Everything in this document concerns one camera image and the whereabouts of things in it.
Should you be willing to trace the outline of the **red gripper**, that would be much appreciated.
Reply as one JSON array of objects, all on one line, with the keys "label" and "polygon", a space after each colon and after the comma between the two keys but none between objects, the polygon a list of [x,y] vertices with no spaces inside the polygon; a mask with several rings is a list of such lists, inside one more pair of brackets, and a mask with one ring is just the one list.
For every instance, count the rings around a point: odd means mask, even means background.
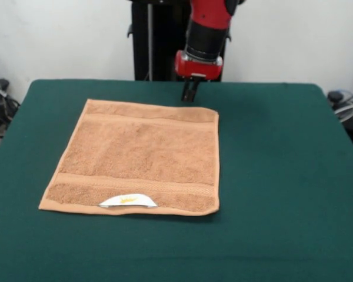
[{"label": "red gripper", "polygon": [[198,90],[200,79],[194,79],[192,86],[190,82],[192,77],[199,77],[205,80],[215,80],[219,78],[223,68],[223,59],[219,56],[214,62],[202,62],[192,59],[182,50],[179,50],[175,56],[175,71],[178,76],[184,77],[184,86],[181,100],[183,102],[193,102]]}]

